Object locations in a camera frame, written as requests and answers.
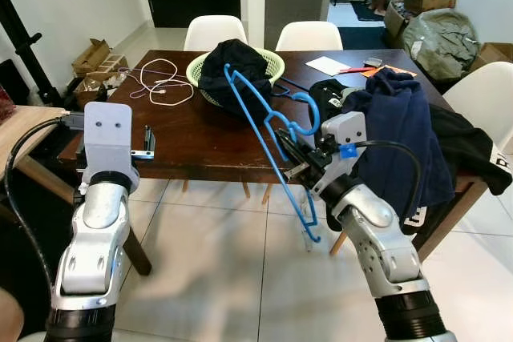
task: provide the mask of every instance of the floor mat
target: floor mat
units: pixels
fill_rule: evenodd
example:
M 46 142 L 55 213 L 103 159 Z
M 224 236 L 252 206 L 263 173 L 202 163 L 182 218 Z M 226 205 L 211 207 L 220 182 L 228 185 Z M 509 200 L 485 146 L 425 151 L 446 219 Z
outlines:
M 351 6 L 353 6 L 354 13 L 358 20 L 363 22 L 380 22 L 383 20 L 382 16 L 376 15 L 374 11 L 369 10 L 364 2 L 351 2 Z
M 338 27 L 344 50 L 382 50 L 385 27 Z

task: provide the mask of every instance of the floor tile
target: floor tile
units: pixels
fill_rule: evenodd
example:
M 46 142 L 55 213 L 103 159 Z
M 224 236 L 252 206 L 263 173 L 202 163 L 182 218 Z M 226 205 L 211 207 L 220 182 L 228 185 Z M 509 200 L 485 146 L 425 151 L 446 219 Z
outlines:
M 153 270 L 133 269 L 116 328 L 194 341 L 256 341 L 266 214 L 161 203 L 143 242 Z
M 513 155 L 508 155 L 510 159 L 510 168 L 513 170 Z M 513 219 L 513 184 L 511 184 L 504 193 L 499 196 L 500 202 L 503 204 L 510 218 Z
M 157 205 L 158 203 L 141 202 L 137 200 L 131 200 L 128 202 L 130 225 L 139 242 L 143 241 L 144 234 L 146 233 L 147 227 L 150 225 L 151 218 L 153 218 Z M 127 276 L 130 266 L 131 262 L 125 254 L 123 256 L 123 279 Z
M 487 190 L 453 230 L 513 236 L 513 219 L 507 214 L 499 198 Z
M 19 342 L 43 342 L 45 332 L 38 332 L 30 336 L 26 336 Z M 114 330 L 112 333 L 112 342 L 186 342 L 185 340 L 175 340 L 162 336 L 153 336 L 150 334 L 142 334 L 138 332 L 125 332 L 123 330 Z
M 165 336 L 153 336 L 139 332 L 114 330 L 112 333 L 112 342 L 187 342 L 187 340 L 167 338 Z
M 269 214 L 259 341 L 384 340 L 353 245 L 330 257 L 338 234 L 325 223 L 316 232 L 322 240 L 307 252 L 298 221 Z
M 167 185 L 168 179 L 141 178 L 137 190 L 130 195 L 129 199 L 158 203 Z
M 162 202 L 231 210 L 267 210 L 267 205 L 262 204 L 267 186 L 263 183 L 248 183 L 251 195 L 249 199 L 246 198 L 240 182 L 189 180 L 186 192 L 182 192 L 183 184 L 183 180 L 170 181 L 162 197 Z
M 363 22 L 358 20 L 351 3 L 329 4 L 328 22 L 337 27 L 384 27 L 384 22 Z
M 290 184 L 290 191 L 293 193 L 298 204 L 306 199 L 305 189 L 298 184 Z M 313 202 L 317 216 L 319 218 L 326 217 L 326 205 L 323 200 Z M 280 184 L 273 184 L 271 195 L 269 196 L 269 212 L 275 214 L 296 215 L 293 205 L 290 203 L 289 197 L 285 193 L 284 188 Z
M 140 36 L 124 48 L 122 52 L 127 58 L 128 66 L 134 67 L 148 50 L 182 50 L 184 48 L 187 28 L 154 28 L 148 27 Z M 185 74 L 185 68 L 179 68 L 179 74 Z
M 466 342 L 513 340 L 513 238 L 451 232 L 424 263 L 446 328 Z

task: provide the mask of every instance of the white plastic chair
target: white plastic chair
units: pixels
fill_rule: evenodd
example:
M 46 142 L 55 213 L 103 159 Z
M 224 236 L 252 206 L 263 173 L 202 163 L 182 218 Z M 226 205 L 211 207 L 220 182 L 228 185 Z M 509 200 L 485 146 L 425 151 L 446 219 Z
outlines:
M 500 150 L 513 137 L 513 63 L 489 63 L 457 82 L 443 97 Z
M 276 51 L 343 50 L 338 28 L 330 22 L 294 22 L 283 27 Z
M 199 16 L 189 24 L 184 51 L 212 51 L 218 43 L 235 38 L 248 43 L 242 22 L 235 16 Z

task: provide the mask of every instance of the blue clothes hanger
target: blue clothes hanger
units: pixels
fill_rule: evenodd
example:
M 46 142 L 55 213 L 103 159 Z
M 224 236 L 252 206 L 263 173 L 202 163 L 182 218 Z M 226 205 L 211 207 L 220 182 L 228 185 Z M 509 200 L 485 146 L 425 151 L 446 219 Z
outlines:
M 271 163 L 271 166 L 273 167 L 274 172 L 276 173 L 278 179 L 280 180 L 281 186 L 284 188 L 285 193 L 289 197 L 290 203 L 293 205 L 295 212 L 297 213 L 297 216 L 299 216 L 299 220 L 301 221 L 301 224 L 305 228 L 306 233 L 310 237 L 310 239 L 313 242 L 320 242 L 321 237 L 315 236 L 312 233 L 311 227 L 317 226 L 317 213 L 315 212 L 315 207 L 313 205 L 313 199 L 308 190 L 306 190 L 306 196 L 308 198 L 310 211 L 312 213 L 312 220 L 307 221 L 306 218 L 303 216 L 303 213 L 301 212 L 301 209 L 299 208 L 299 205 L 297 204 L 296 199 L 294 198 L 293 193 L 289 189 L 289 185 L 285 182 L 283 179 L 283 175 L 280 173 L 280 170 L 278 169 L 277 163 L 273 158 L 273 155 L 271 154 L 271 151 L 267 147 L 267 144 L 265 144 L 264 138 L 262 137 L 262 134 L 259 132 L 257 125 L 255 124 L 254 120 L 251 117 L 251 114 L 249 114 L 248 108 L 246 107 L 244 101 L 240 97 L 239 91 L 235 87 L 235 80 L 236 78 L 240 79 L 251 91 L 252 93 L 258 98 L 262 106 L 264 106 L 265 110 L 268 112 L 267 117 L 264 119 L 264 126 L 267 128 L 267 131 L 271 135 L 271 138 L 273 139 L 274 144 L 276 144 L 276 147 L 278 148 L 278 151 L 280 152 L 280 156 L 284 161 L 289 160 L 287 158 L 287 155 L 284 153 L 283 149 L 281 148 L 280 144 L 277 141 L 276 135 L 274 134 L 274 130 L 271 127 L 270 121 L 272 118 L 278 118 L 280 121 L 283 122 L 287 130 L 289 130 L 290 138 L 292 141 L 297 141 L 297 133 L 301 135 L 313 135 L 315 131 L 319 129 L 319 126 L 321 125 L 321 117 L 319 115 L 319 109 L 317 107 L 317 104 L 315 101 L 306 93 L 304 92 L 298 92 L 294 95 L 290 95 L 290 98 L 292 100 L 297 100 L 301 102 L 308 103 L 313 114 L 313 125 L 311 129 L 305 129 L 301 127 L 299 124 L 297 124 L 294 121 L 289 121 L 287 117 L 285 117 L 281 112 L 275 111 L 271 108 L 271 106 L 265 101 L 264 97 L 258 92 L 258 90 L 248 81 L 239 71 L 234 70 L 232 74 L 230 75 L 228 72 L 228 69 L 230 68 L 230 65 L 226 63 L 224 65 L 224 76 L 228 80 L 228 83 L 230 87 L 232 88 L 233 94 L 235 94 L 240 107 L 242 108 L 242 111 L 246 115 L 246 118 L 248 118 L 249 124 L 251 124 L 251 127 L 253 128 L 253 131 L 255 131 L 255 135 L 257 136 L 262 148 L 264 149 L 265 154 L 267 155 L 267 158 L 269 159 L 269 162 Z

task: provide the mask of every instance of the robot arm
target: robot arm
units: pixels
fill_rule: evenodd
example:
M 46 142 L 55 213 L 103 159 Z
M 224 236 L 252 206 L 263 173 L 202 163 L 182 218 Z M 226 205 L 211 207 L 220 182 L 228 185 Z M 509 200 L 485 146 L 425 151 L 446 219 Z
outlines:
M 88 103 L 84 129 L 88 188 L 73 214 L 73 240 L 59 263 L 46 342 L 110 342 L 122 283 L 128 194 L 139 182 L 131 165 L 131 110 Z
M 292 141 L 286 131 L 276 131 L 295 166 L 294 172 L 285 174 L 297 177 L 314 198 L 323 199 L 353 242 L 386 341 L 456 341 L 443 325 L 418 254 L 402 234 L 394 209 L 348 176 L 362 151 L 343 158 L 340 144 L 365 140 L 363 114 L 339 115 L 324 122 L 321 131 L 321 146 L 316 149 L 300 139 Z

